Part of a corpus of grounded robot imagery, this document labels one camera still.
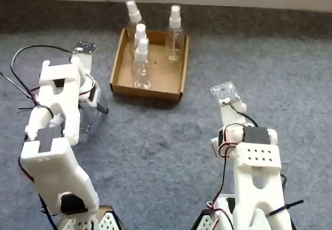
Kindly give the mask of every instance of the wire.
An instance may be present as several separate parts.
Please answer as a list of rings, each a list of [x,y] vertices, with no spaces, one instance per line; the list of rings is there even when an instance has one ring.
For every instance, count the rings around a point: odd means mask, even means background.
[[[230,224],[232,230],[234,230],[234,226],[233,226],[232,220],[230,219],[230,217],[228,216],[227,212],[226,212],[224,209],[222,209],[222,208],[215,208],[215,209],[213,209],[213,210],[214,210],[214,211],[221,211],[221,212],[223,212],[224,215],[226,216],[226,218],[227,218],[227,220],[228,220],[228,222],[229,222],[229,224]]]
[[[18,162],[19,162],[19,166],[21,168],[21,170],[23,171],[23,173],[26,175],[26,177],[28,177],[28,179],[30,181],[32,181],[33,183],[35,182],[34,178],[23,168],[22,164],[21,164],[21,157],[18,158]],[[41,206],[47,216],[48,221],[50,222],[51,226],[53,227],[53,230],[58,230],[57,226],[55,225],[50,212],[48,211],[47,205],[45,204],[43,198],[38,194],[40,202],[41,202]]]
[[[285,193],[285,187],[286,187],[287,177],[284,174],[280,174],[280,176],[283,178],[283,180],[282,180],[282,191]]]
[[[91,88],[90,88],[89,90],[87,90],[87,91],[85,91],[85,92],[82,92],[82,93],[80,93],[79,95],[84,95],[84,94],[87,94],[87,93],[91,92],[91,90],[92,90],[92,89],[94,88],[94,86],[95,86],[95,79],[94,79],[90,74],[88,74],[88,73],[86,73],[85,75],[91,79],[91,81],[92,81],[92,85],[91,85]]]
[[[223,190],[224,187],[224,182],[225,182],[225,171],[226,171],[226,160],[227,160],[227,152],[230,148],[234,148],[233,146],[227,147],[227,149],[225,150],[225,156],[224,156],[224,170],[223,170],[223,180],[222,180],[222,185],[220,186],[220,189],[218,191],[218,193],[215,195],[215,197],[213,198],[212,204],[213,204],[213,208],[215,207],[215,203],[220,195],[220,193]]]
[[[0,75],[2,77],[4,77],[8,82],[10,82],[13,86],[15,86],[15,88],[17,88],[19,91],[21,91],[23,94],[25,94],[27,96],[27,98],[31,99],[32,102],[34,103],[34,107],[44,107],[46,108],[51,116],[52,116],[52,119],[54,118],[54,114],[52,112],[52,110],[48,107],[48,106],[45,106],[45,105],[41,105],[40,102],[37,101],[37,97],[36,95],[34,95],[32,92],[34,90],[37,90],[38,88],[34,88],[32,90],[30,90],[25,84],[24,82],[19,78],[19,76],[16,74],[15,72],[15,69],[14,69],[14,64],[15,64],[15,60],[16,58],[18,57],[18,55],[26,50],[26,49],[30,49],[30,48],[35,48],[35,47],[46,47],[46,48],[52,48],[52,49],[57,49],[57,50],[61,50],[61,51],[64,51],[64,52],[67,52],[67,53],[72,53],[72,51],[69,51],[69,50],[66,50],[64,48],[61,48],[61,47],[58,47],[58,46],[51,46],[51,45],[29,45],[29,46],[25,46],[21,49],[19,49],[15,55],[13,56],[12,60],[11,60],[11,63],[10,63],[10,69],[11,69],[11,72],[13,73],[13,75],[15,76],[15,78],[20,82],[20,84],[24,87],[24,89],[22,89],[21,87],[19,87],[15,82],[13,82],[11,79],[9,79],[7,76],[5,76],[2,72],[0,72]]]
[[[39,194],[38,194],[38,196],[39,196],[39,199],[40,199],[41,205],[42,205],[42,207],[43,207],[43,209],[44,209],[44,212],[45,212],[45,214],[46,214],[46,216],[47,216],[47,219],[48,219],[48,221],[50,222],[51,226],[53,227],[53,230],[58,230],[58,227],[55,225],[55,223],[54,223],[54,221],[53,221],[53,219],[52,219],[52,217],[51,217],[50,212],[48,211],[47,205],[45,204],[43,198],[42,198]]]
[[[214,230],[219,222],[219,217],[214,221],[213,225],[211,226],[210,230]]]
[[[5,78],[8,82],[10,82],[15,88],[17,88],[20,92],[25,94],[28,98],[30,98],[30,94],[28,94],[25,90],[23,90],[21,87],[19,87],[15,82],[13,82],[11,79],[9,79],[7,76],[5,76],[1,71],[0,75]]]
[[[18,159],[19,162],[19,166],[21,168],[21,170],[23,171],[23,173],[26,175],[26,177],[29,178],[30,181],[32,181],[33,183],[35,182],[34,178],[32,176],[30,176],[30,174],[23,168],[22,164],[21,164],[21,157],[19,157]]]
[[[233,104],[232,103],[228,103],[228,105],[237,113],[237,114],[239,114],[239,115],[241,115],[241,116],[244,116],[245,118],[247,118],[248,120],[250,120],[253,124],[254,124],[254,126],[255,127],[258,127],[258,124],[256,123],[256,121],[254,121],[251,117],[249,117],[248,115],[246,115],[245,113],[242,113],[242,112],[239,112],[239,111],[237,111],[236,109],[235,109],[235,107],[233,106]]]
[[[222,150],[222,148],[224,147],[224,146],[227,146],[227,145],[237,145],[237,143],[235,143],[235,142],[223,142],[220,146],[219,146],[219,148],[218,148],[218,153],[219,153],[219,155],[221,156],[221,157],[225,157],[225,155],[222,155],[221,154],[221,150]]]
[[[25,88],[25,90],[27,91],[27,93],[30,95],[31,99],[33,100],[34,98],[34,94],[29,90],[29,88],[24,84],[24,82],[19,78],[19,76],[16,74],[15,69],[14,69],[14,65],[15,65],[15,60],[18,57],[18,55],[23,52],[26,49],[30,49],[30,48],[36,48],[36,47],[45,47],[45,48],[52,48],[52,49],[57,49],[57,50],[61,50],[67,53],[73,53],[72,51],[66,50],[64,48],[58,47],[58,46],[52,46],[52,45],[29,45],[29,46],[25,46],[21,49],[19,49],[15,55],[13,56],[13,58],[11,59],[11,63],[10,63],[10,70],[13,73],[13,75],[16,77],[16,79],[21,83],[21,85]]]
[[[242,127],[245,127],[245,125],[240,124],[240,123],[232,123],[232,124],[226,125],[225,128],[224,128],[224,141],[225,142],[227,141],[227,138],[226,138],[226,129],[227,129],[227,127],[232,126],[232,125],[240,125]]]

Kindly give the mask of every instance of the cardboard tray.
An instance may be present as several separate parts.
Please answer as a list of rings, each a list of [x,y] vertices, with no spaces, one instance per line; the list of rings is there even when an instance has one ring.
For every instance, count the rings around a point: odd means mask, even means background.
[[[183,58],[180,62],[170,63],[165,55],[166,32],[147,31],[149,39],[149,58],[151,89],[138,89],[132,85],[131,55],[128,45],[127,30],[121,32],[117,53],[115,56],[112,74],[110,76],[110,89],[113,93],[132,96],[154,97],[179,101],[182,97],[189,49],[189,36],[185,36]]]

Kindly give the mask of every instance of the white spray nozzle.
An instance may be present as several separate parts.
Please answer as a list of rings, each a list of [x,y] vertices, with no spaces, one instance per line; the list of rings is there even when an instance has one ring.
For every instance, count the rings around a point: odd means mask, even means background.
[[[145,29],[146,27],[144,24],[138,24],[136,26],[135,40],[137,41],[137,44],[139,40],[146,37]]]
[[[149,39],[147,39],[146,37],[142,38],[135,52],[135,60],[137,62],[147,61],[148,47]]]
[[[137,47],[137,52],[142,54],[147,52],[148,46],[149,46],[149,39],[147,39],[146,37],[142,38],[139,42],[139,46]]]
[[[181,27],[181,7],[178,5],[173,5],[171,7],[171,16],[170,16],[170,28],[179,28]]]
[[[137,23],[142,19],[141,13],[137,8],[135,0],[126,1],[130,21]]]

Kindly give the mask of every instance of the silver metal plate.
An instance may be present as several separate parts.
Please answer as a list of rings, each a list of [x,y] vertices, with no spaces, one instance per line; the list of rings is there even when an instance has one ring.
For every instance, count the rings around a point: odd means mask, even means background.
[[[231,81],[214,86],[210,91],[221,106],[241,99]]]
[[[82,53],[82,54],[86,54],[86,55],[93,55],[96,48],[97,48],[97,44],[80,41],[74,47],[73,52],[74,52],[74,54]]]

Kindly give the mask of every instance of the plastic bottle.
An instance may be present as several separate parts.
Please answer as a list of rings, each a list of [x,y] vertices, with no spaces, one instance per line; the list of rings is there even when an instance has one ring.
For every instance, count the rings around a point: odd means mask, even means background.
[[[184,31],[181,27],[180,6],[171,7],[171,16],[169,27],[166,35],[166,55],[171,62],[180,61],[182,58],[183,47],[185,42]]]
[[[132,47],[135,43],[136,26],[138,24],[145,25],[145,22],[142,19],[141,13],[137,8],[135,0],[126,1],[126,6],[128,9],[128,15],[130,18],[130,21],[127,25],[128,41],[129,41],[129,45]]]
[[[133,67],[136,68],[136,74],[132,73],[134,87],[140,89],[150,89],[151,83],[149,81],[149,68],[148,61],[148,46],[149,39],[142,38],[135,51],[135,59]]]

